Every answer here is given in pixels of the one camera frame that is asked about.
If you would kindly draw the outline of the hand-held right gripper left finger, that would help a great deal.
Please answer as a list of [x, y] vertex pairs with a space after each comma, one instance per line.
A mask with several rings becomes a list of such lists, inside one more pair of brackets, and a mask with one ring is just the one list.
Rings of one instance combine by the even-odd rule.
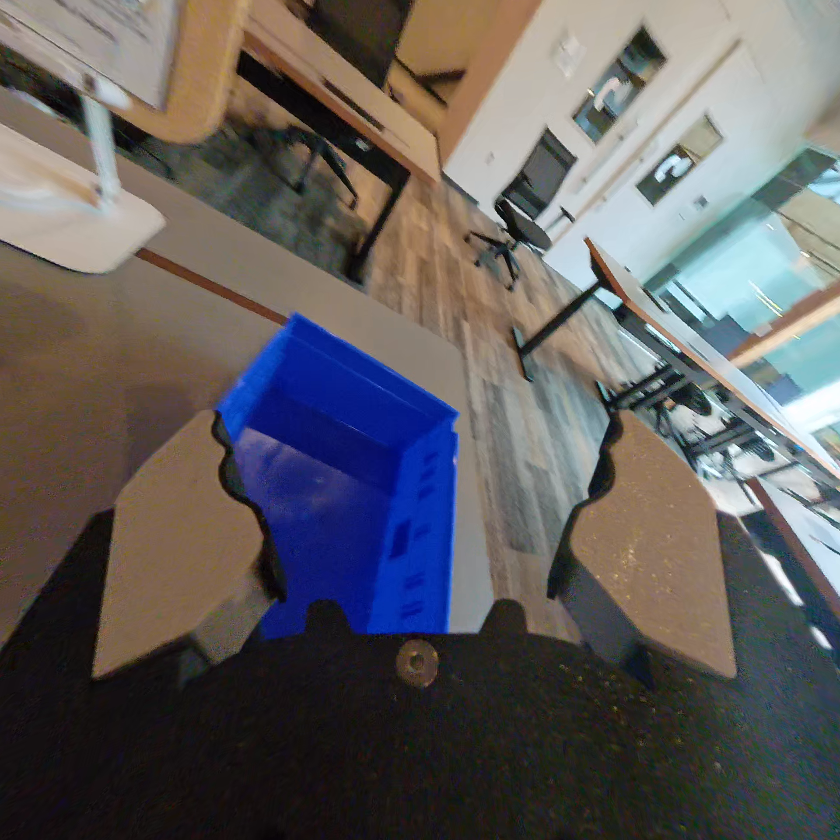
[[220, 665], [287, 599], [270, 526], [246, 494], [217, 410], [154, 452], [112, 513], [93, 679], [177, 648]]

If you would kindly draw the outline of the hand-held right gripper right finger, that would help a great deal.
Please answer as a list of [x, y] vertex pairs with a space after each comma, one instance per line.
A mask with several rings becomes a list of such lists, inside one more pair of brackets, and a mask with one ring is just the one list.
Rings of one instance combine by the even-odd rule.
[[687, 463], [636, 415], [611, 415], [586, 498], [548, 577], [585, 647], [646, 686], [652, 651], [737, 676], [718, 512]]

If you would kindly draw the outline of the blue plastic bin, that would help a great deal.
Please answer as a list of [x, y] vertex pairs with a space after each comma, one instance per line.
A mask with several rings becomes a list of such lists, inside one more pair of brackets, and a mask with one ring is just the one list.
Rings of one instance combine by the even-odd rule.
[[299, 635], [337, 603], [358, 634], [447, 634], [458, 412], [300, 313], [217, 405], [287, 588], [260, 623]]

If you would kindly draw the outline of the brown edged desk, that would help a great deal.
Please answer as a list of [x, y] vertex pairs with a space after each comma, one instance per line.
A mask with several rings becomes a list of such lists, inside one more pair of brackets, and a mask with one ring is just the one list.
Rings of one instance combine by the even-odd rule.
[[745, 518], [751, 534], [770, 539], [769, 553], [779, 560], [815, 625], [838, 648], [838, 523], [761, 478], [748, 479], [747, 487], [763, 516], [760, 521], [753, 514]]

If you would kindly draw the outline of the long wooden desk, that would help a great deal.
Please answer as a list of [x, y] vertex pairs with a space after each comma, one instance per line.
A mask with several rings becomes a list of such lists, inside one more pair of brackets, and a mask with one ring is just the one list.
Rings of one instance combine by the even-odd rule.
[[[559, 310], [530, 338], [524, 339], [517, 328], [511, 331], [521, 374], [527, 382], [534, 380], [531, 358], [534, 351], [583, 309], [597, 291], [609, 291], [621, 301], [615, 318], [622, 329], [653, 352], [656, 358], [665, 363], [665, 368], [616, 393], [607, 400], [608, 408], [619, 409], [632, 403], [646, 407], [688, 384], [705, 389], [720, 388], [728, 395], [722, 405], [723, 410], [731, 417], [736, 417], [737, 422], [690, 445], [686, 455], [688, 459], [710, 455], [729, 445], [743, 443], [750, 437], [762, 436], [783, 456], [809, 471], [816, 480], [829, 487], [838, 487], [838, 463], [812, 434], [795, 426], [783, 408], [764, 389], [651, 296], [601, 246], [589, 237], [584, 238], [584, 242], [590, 253], [595, 283]], [[670, 375], [677, 380], [670, 385], [662, 385], [646, 397], [632, 401], [632, 397], [648, 384], [664, 382]]]

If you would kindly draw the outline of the white metal document stand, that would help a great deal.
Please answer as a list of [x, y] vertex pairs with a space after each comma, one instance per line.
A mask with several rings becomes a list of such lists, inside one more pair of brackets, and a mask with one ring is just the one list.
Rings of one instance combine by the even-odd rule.
[[166, 221], [121, 184], [110, 108], [129, 105], [126, 92], [105, 77], [86, 75], [80, 99], [94, 172], [2, 126], [1, 239], [56, 266], [102, 275], [144, 247]]

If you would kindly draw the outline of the black office chair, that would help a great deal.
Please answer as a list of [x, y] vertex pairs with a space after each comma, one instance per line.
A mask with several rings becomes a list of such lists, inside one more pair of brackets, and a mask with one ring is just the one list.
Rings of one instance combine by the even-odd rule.
[[505, 265], [510, 279], [509, 291], [515, 290], [520, 276], [517, 250], [524, 246], [542, 255], [550, 249], [551, 238], [537, 223], [537, 218], [548, 208], [576, 162], [576, 157], [546, 129], [519, 173], [494, 203], [501, 220], [501, 238], [477, 231], [468, 231], [465, 235], [466, 243], [475, 238], [486, 245], [475, 260], [476, 267], [499, 260]]
[[[397, 42], [412, 7], [411, 2], [300, 2], [299, 11], [291, 9], [291, 2], [285, 3], [296, 17], [302, 19], [341, 57], [407, 110], [397, 100], [388, 79], [395, 63]], [[297, 179], [288, 185], [297, 193], [304, 193], [309, 186], [312, 170], [319, 162], [323, 162], [343, 186], [348, 195], [347, 205], [354, 211], [358, 206], [359, 195], [347, 175], [346, 159], [349, 157], [334, 148], [318, 151], [315, 147], [318, 136], [306, 129], [300, 120], [290, 116], [291, 122], [282, 129], [261, 129], [259, 144], [264, 149], [284, 147], [292, 150], [300, 147], [307, 150], [308, 158], [301, 163]]]

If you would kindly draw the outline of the light wooden rounded table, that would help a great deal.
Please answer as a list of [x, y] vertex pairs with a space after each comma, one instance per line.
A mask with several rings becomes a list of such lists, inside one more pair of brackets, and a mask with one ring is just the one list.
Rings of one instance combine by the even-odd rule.
[[196, 144], [215, 132], [226, 113], [251, 4], [184, 2], [164, 109], [131, 97], [128, 108], [111, 112], [167, 143]]

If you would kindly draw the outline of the wooden desk with black legs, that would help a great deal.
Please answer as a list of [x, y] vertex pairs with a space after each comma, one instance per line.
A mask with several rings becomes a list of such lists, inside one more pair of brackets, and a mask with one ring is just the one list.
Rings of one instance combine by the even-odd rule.
[[400, 104], [296, 17], [285, 2], [253, 2], [238, 75], [388, 187], [370, 231], [349, 251], [343, 275], [365, 282], [366, 264], [411, 178], [441, 176], [438, 142]]

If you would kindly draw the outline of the framed wall picture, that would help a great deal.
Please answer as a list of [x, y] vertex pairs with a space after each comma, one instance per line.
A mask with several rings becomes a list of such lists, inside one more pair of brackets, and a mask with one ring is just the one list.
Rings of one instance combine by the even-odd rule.
[[667, 63], [667, 56], [645, 25], [587, 90], [573, 121], [594, 144], [600, 143]]
[[723, 135], [708, 113], [685, 131], [675, 145], [636, 184], [651, 207], [656, 206], [723, 142]]

